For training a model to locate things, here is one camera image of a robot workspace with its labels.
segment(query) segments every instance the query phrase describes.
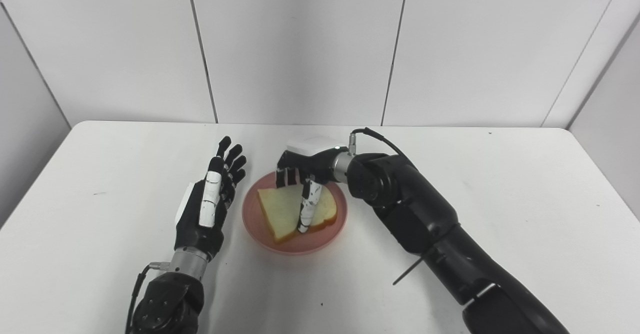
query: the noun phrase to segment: white wall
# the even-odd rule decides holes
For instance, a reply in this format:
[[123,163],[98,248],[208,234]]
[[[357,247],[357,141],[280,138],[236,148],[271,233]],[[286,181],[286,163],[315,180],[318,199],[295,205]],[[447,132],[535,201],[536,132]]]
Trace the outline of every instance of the white wall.
[[0,8],[0,226],[69,131]]
[[214,122],[190,0],[3,0],[73,126]]
[[609,1],[406,0],[384,124],[541,126]]
[[194,0],[220,122],[379,125],[402,0]]
[[4,1],[71,124],[565,127],[640,10],[406,0],[398,37],[403,0],[193,0],[207,76],[190,0]]
[[638,108],[640,26],[636,24],[570,131],[640,218]]

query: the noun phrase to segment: robot finger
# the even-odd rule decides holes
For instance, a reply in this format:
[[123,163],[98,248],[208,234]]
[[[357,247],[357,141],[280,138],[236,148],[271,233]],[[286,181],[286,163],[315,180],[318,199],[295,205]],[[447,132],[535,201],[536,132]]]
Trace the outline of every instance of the robot finger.
[[287,185],[295,185],[296,183],[296,169],[295,168],[288,168],[286,170],[286,184]]
[[229,174],[234,175],[236,172],[238,172],[238,170],[240,170],[240,168],[242,168],[245,164],[247,163],[247,157],[244,155],[241,155],[239,158],[237,158],[233,164],[231,164],[231,167],[229,168]]
[[233,182],[233,187],[235,187],[242,179],[247,176],[247,172],[243,168],[238,170],[235,174],[231,176],[231,182]]
[[224,159],[224,165],[226,168],[229,168],[231,164],[233,164],[234,160],[242,153],[242,145],[236,144],[234,147],[231,147],[229,150],[229,154],[227,154],[226,159]]
[[217,153],[215,155],[223,158],[225,155],[225,151],[227,151],[227,149],[230,146],[231,146],[231,138],[228,136],[225,136],[224,138],[222,138],[222,140],[220,140],[220,143],[217,146]]
[[285,186],[285,177],[287,174],[286,168],[276,168],[276,188],[282,188]]

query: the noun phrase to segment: black robotic arm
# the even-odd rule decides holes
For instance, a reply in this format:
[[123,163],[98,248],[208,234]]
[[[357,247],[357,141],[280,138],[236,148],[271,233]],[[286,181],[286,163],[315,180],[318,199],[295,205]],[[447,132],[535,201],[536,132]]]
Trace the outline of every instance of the black robotic arm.
[[[398,152],[355,154],[355,133],[387,142]],[[303,184],[346,183],[353,197],[373,207],[402,247],[419,255],[451,295],[466,305],[462,317],[472,334],[569,334],[557,318],[462,229],[455,209],[413,163],[368,128],[351,134],[349,147],[312,156],[285,151],[279,186],[297,168]]]

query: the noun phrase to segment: white table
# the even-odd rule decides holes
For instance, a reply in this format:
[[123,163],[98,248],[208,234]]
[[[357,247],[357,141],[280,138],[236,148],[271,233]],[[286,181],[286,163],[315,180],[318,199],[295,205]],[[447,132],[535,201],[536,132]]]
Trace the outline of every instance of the white table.
[[[342,233],[308,256],[274,254],[247,234],[242,200],[274,169],[288,137],[322,133],[346,141],[350,130],[78,124],[0,231],[0,331],[123,332],[137,273],[171,258],[185,187],[202,177],[218,141],[230,135],[249,158],[247,178],[203,279],[208,304],[199,332],[468,332],[462,307],[427,266],[391,286],[414,257],[362,202],[348,198]],[[570,332],[640,332],[640,223],[569,132],[379,130]],[[389,150],[363,136],[358,151]]]

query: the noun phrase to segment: black cable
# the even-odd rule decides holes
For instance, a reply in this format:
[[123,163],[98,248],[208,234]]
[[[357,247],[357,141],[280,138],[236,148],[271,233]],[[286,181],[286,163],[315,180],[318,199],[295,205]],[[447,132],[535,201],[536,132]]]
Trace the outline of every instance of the black cable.
[[407,158],[407,156],[404,154],[404,152],[402,152],[402,150],[400,150],[399,147],[395,146],[393,142],[389,141],[389,139],[387,139],[386,137],[384,137],[382,134],[378,133],[377,131],[373,131],[372,129],[370,129],[368,127],[365,127],[364,129],[355,129],[351,133],[352,134],[362,133],[364,135],[371,136],[374,139],[378,139],[378,140],[384,142],[389,147],[391,147],[391,149],[393,149],[393,151],[397,152],[398,155],[402,156],[407,161],[409,161],[409,165],[411,165],[414,168],[416,167],[414,165],[414,163],[412,163],[411,160],[409,160],[409,158]]
[[124,334],[130,334],[133,308],[136,305],[136,299],[138,298],[138,294],[140,293],[140,288],[142,287],[142,283],[144,283],[145,277],[147,276],[147,272],[150,268],[151,266],[149,265],[145,266],[142,272],[137,275],[137,279],[135,280],[133,292],[131,293],[131,304],[128,305],[128,313],[126,314],[126,325]]

